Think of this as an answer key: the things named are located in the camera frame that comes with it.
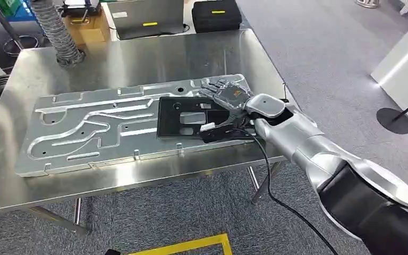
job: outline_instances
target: black case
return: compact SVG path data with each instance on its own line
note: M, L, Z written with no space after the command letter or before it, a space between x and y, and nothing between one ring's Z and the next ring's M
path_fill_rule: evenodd
M234 0L196 2L191 13L196 33L237 30L242 23Z

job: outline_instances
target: black cable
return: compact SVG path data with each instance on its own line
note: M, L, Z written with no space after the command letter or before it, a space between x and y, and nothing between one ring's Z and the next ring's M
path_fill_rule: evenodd
M290 206L288 206L287 204L283 203L282 201L280 201L279 199L275 198L271 192L271 168L270 168L270 163L268 162L268 156L267 153L264 149L264 147L262 146L262 144L260 144L259 140L257 140L256 137L254 137L253 135L251 135L248 131L246 131L245 129L234 129L237 131L241 131L245 134L247 134L254 142L257 143L257 145L259 146L260 150L262 151L263 157L265 157L265 162L267 163L267 177L268 177L268 195L270 196L270 198L275 201L276 203L278 203L279 205L281 205L282 207L284 207L285 209L287 209L288 211L292 212L294 215L298 216L298 218L300 220L302 220L304 223L306 223L309 228L311 228L316 234L317 236L325 243L325 245L331 250L331 252L334 255L338 255L337 251L334 249L334 247L332 247L332 245L328 242L328 240L312 225L312 223L310 223L306 218L304 218L304 216L302 216L299 212L297 212L295 209L291 208Z
M185 33L185 32L187 32L187 31L190 30L190 26L189 26L189 25L183 24L183 26L184 26L184 30L183 30L182 32L180 32L180 33ZM118 35L118 30L116 30L116 28L112 28L112 27L108 27L108 28L110 28L110 29L112 29L112 30L115 30L115 31L116 31L116 38L118 38L118 40L120 40L120 36ZM152 35L152 36L157 36L157 37L159 37L159 36L165 36L165 35L171 36L171 35L176 35L176 34L178 34L178 33L161 33L161 34ZM134 38L131 38L131 39L143 38L143 37L151 37L151 36L140 36L140 37L134 37Z

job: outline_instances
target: yellow floor tape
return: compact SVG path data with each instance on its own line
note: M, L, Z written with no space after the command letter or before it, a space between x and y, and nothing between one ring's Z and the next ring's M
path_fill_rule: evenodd
M139 251L136 253L130 253L128 255L168 255L175 254L178 252L194 250L197 248L203 248L215 244L222 245L224 255L232 255L231 245L229 244L229 238L227 237L227 234L215 235L193 241L187 241L165 247L155 248L147 251Z

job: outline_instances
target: aluminum panel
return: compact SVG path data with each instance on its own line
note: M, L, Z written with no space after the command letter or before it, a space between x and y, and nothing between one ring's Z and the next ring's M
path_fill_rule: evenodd
M244 143L156 137L160 97L197 96L203 82L220 79L248 86L236 74L41 97L15 172L41 176Z

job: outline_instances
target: green box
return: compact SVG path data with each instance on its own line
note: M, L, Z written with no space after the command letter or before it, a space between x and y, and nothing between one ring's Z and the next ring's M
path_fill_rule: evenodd
M0 0L0 10L6 17L13 16L20 5L20 0Z

